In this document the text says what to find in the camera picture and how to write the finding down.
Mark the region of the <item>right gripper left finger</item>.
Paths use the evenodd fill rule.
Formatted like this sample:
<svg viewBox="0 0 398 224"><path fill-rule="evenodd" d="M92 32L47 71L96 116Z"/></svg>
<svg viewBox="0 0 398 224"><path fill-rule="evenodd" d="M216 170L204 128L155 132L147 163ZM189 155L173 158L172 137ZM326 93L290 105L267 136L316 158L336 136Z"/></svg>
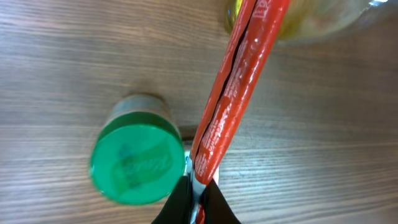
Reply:
<svg viewBox="0 0 398 224"><path fill-rule="evenodd" d="M192 197L192 183L182 176L152 224L190 224Z"/></svg>

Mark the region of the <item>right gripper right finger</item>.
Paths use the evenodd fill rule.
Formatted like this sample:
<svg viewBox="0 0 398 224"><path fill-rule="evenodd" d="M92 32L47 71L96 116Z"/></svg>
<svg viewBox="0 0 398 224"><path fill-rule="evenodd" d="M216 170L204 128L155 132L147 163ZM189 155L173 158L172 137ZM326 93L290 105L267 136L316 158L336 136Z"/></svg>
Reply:
<svg viewBox="0 0 398 224"><path fill-rule="evenodd" d="M213 179L201 197L201 204L205 213L204 224L241 224Z"/></svg>

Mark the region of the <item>green white can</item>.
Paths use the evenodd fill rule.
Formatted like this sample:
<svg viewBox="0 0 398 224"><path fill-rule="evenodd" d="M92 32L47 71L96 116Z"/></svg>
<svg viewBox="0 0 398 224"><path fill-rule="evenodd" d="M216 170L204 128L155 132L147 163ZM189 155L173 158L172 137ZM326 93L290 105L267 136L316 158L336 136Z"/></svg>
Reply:
<svg viewBox="0 0 398 224"><path fill-rule="evenodd" d="M141 93L112 108L93 147L89 174L108 199L147 205L173 191L185 165L182 137L166 102Z"/></svg>

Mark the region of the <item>red snack stick packet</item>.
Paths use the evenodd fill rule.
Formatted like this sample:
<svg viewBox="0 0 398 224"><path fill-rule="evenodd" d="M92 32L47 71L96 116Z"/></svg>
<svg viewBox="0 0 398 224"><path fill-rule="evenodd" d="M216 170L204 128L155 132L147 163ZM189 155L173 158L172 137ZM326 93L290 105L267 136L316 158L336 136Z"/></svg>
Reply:
<svg viewBox="0 0 398 224"><path fill-rule="evenodd" d="M200 197L212 180L248 106L289 0L245 0L234 23L190 151L190 223L204 220Z"/></svg>

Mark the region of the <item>yellow oil bottle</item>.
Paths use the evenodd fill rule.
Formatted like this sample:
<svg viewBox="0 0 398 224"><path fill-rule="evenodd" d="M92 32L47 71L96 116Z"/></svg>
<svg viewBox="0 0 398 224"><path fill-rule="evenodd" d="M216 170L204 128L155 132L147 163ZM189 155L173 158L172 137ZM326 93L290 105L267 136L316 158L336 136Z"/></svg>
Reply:
<svg viewBox="0 0 398 224"><path fill-rule="evenodd" d="M281 44L352 34L397 12L394 0L292 0L280 26Z"/></svg>

